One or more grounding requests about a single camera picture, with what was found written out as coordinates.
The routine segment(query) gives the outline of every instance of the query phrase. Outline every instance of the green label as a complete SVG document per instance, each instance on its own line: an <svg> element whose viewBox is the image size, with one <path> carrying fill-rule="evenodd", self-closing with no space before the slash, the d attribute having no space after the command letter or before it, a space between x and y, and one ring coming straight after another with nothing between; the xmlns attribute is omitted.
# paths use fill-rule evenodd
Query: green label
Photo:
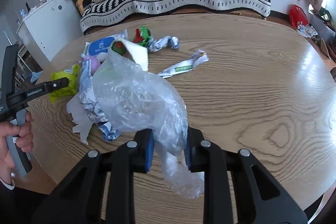
<svg viewBox="0 0 336 224"><path fill-rule="evenodd" d="M184 71L184 70L191 70L192 68L193 68L192 65L184 66L184 67L178 67L178 68L175 68L175 72L180 72L180 71Z"/></svg>

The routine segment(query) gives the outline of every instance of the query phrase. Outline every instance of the oval table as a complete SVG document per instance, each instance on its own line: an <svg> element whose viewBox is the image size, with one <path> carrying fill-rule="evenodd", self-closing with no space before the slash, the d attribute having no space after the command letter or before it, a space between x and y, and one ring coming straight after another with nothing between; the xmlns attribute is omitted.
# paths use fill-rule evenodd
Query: oval table
<svg viewBox="0 0 336 224"><path fill-rule="evenodd" d="M336 85L314 48L289 27L248 17L183 14L119 24L66 45L40 81L80 59L85 42L139 26L155 38L177 36L179 50L149 53L149 71L158 73L197 49L210 61L167 79L182 96L191 127L222 149L248 148L305 209L336 180ZM89 145L72 133L69 98L29 104L35 118L34 155L59 183L91 149L104 153L132 139L112 143L93 126ZM203 196L185 199L165 186L154 158L149 174L135 174L137 223L201 223Z"/></svg>

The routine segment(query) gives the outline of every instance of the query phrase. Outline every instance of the clear plastic bag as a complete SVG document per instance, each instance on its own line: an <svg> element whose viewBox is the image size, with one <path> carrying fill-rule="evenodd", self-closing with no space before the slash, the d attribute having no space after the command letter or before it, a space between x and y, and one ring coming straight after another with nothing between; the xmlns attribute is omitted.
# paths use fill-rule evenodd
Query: clear plastic bag
<svg viewBox="0 0 336 224"><path fill-rule="evenodd" d="M105 62L93 76L93 90L115 129L153 130L154 139L160 144L156 144L156 151L164 177L176 193L196 198L203 192L204 181L199 182L200 175L192 174L178 163L186 147L188 117L181 96L167 80L142 71L141 66L109 50Z"/></svg>

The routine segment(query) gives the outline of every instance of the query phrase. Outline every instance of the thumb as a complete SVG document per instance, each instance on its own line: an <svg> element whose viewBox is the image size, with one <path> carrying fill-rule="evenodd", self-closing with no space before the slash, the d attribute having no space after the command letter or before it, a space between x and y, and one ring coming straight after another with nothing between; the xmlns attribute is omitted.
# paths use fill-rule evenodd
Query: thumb
<svg viewBox="0 0 336 224"><path fill-rule="evenodd" d="M18 135L20 132L20 127L12 125L10 122L0 122L0 138L6 137L7 135Z"/></svg>

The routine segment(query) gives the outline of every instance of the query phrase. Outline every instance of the white cabinet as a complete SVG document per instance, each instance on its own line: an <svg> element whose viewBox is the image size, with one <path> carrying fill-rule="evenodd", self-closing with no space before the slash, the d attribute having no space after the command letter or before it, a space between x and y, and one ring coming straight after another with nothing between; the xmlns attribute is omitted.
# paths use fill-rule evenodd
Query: white cabinet
<svg viewBox="0 0 336 224"><path fill-rule="evenodd" d="M42 69L66 44L83 36L80 15L71 0L49 0L24 20L17 34Z"/></svg>

